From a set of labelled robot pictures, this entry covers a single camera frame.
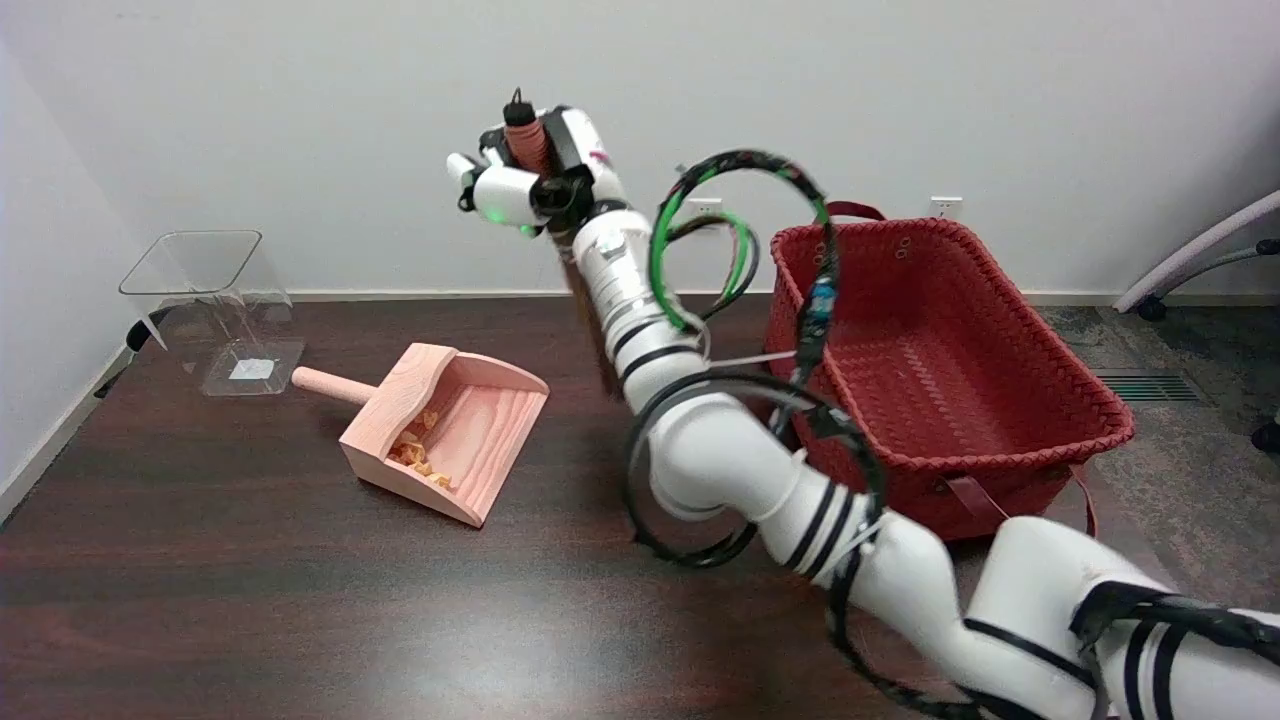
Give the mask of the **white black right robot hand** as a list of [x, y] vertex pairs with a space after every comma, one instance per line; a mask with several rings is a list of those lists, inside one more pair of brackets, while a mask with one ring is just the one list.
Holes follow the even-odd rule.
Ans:
[[576, 231], [630, 205], [590, 117], [567, 105], [538, 110], [520, 94], [504, 105], [503, 122], [480, 133], [476, 152], [452, 152], [445, 168], [461, 211], [530, 237]]

